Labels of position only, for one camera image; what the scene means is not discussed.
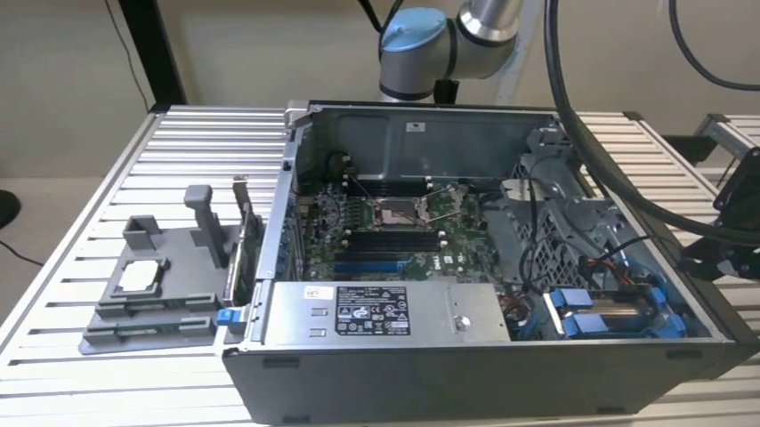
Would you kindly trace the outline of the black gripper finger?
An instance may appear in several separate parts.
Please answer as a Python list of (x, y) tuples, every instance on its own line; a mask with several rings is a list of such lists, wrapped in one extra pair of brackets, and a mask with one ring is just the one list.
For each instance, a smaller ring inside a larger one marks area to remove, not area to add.
[(680, 265), (693, 277), (704, 280), (724, 276), (759, 279), (759, 247), (700, 238), (683, 249)]

